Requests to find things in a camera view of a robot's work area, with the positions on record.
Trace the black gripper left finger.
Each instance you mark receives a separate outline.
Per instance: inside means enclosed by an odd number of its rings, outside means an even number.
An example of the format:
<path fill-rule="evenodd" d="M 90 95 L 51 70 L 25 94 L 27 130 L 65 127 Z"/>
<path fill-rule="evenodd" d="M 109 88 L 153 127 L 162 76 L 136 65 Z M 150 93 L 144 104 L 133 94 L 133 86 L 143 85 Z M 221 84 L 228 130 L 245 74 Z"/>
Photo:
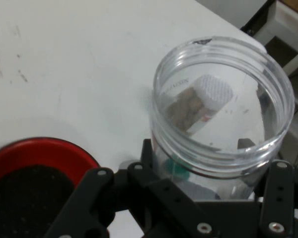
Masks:
<path fill-rule="evenodd" d="M 113 172 L 86 172 L 50 228 L 48 238 L 107 238 L 115 214 L 128 210 L 146 238 L 216 238 L 217 225 L 173 182 L 150 167 L 152 147 L 143 142 L 141 160 Z"/>

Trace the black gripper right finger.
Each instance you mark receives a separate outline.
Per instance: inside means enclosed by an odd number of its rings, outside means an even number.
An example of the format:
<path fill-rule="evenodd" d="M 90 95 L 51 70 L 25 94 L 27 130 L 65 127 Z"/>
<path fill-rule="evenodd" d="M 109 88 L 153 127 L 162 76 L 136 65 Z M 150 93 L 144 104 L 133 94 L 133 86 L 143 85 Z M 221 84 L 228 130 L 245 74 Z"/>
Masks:
<path fill-rule="evenodd" d="M 239 201 L 237 237 L 298 238 L 298 169 L 278 156 L 255 190 Z"/>

